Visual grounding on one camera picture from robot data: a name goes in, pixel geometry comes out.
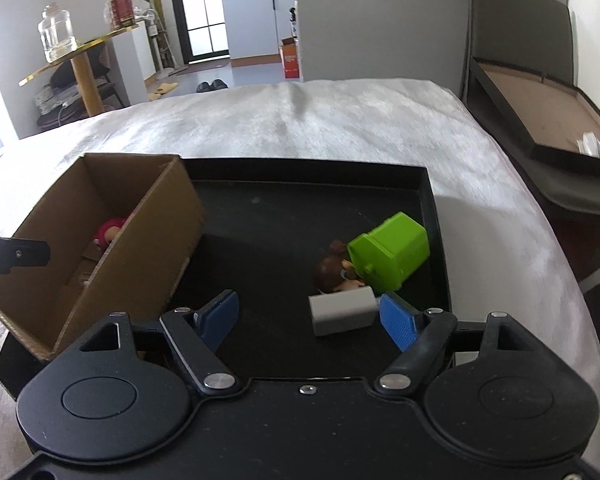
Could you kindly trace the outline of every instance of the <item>gray block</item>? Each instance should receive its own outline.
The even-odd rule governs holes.
[[[378,312],[370,286],[310,296],[309,306],[314,334],[318,337],[370,326]]]

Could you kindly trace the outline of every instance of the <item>orange box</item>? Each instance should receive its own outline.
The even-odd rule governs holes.
[[[282,40],[280,47],[282,66],[285,69],[286,79],[298,79],[300,77],[300,64],[298,63],[298,48],[293,38]]]

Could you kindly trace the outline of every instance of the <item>red can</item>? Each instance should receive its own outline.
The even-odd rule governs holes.
[[[131,0],[111,0],[111,28],[117,30],[136,24],[134,5]]]

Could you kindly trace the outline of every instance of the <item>bed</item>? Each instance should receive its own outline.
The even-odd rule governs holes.
[[[84,152],[360,160],[426,166],[453,311],[513,314],[573,367],[600,403],[600,343],[549,222],[496,142],[426,81],[281,83],[163,99],[0,150],[0,235],[11,235]],[[0,345],[6,336],[0,324]],[[0,386],[0,477],[30,456]],[[600,470],[600,422],[584,455]]]

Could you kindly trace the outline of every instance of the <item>gold side table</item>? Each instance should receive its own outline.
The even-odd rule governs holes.
[[[131,27],[119,28],[118,30],[114,30],[105,36],[101,36],[100,38],[96,38],[95,40],[88,41],[87,43],[83,43],[76,50],[71,51],[68,54],[64,54],[64,56],[59,57],[53,63],[49,63],[46,66],[43,66],[39,70],[36,70],[33,74],[27,76],[22,81],[20,81],[20,86],[26,85],[33,78],[39,76],[46,70],[58,66],[65,61],[71,60],[71,65],[74,68],[75,80],[78,83],[78,90],[80,91],[80,96],[82,97],[82,101],[84,102],[84,107],[87,109],[87,113],[89,117],[94,117],[101,113],[104,113],[104,106],[102,105],[102,99],[100,98],[100,94],[98,93],[98,87],[96,86],[96,81],[93,78],[93,71],[91,70],[91,63],[89,62],[89,56],[87,56],[87,51],[90,48],[93,48],[96,45],[104,43],[115,36],[123,34],[129,30],[133,30],[137,25],[132,25]]]

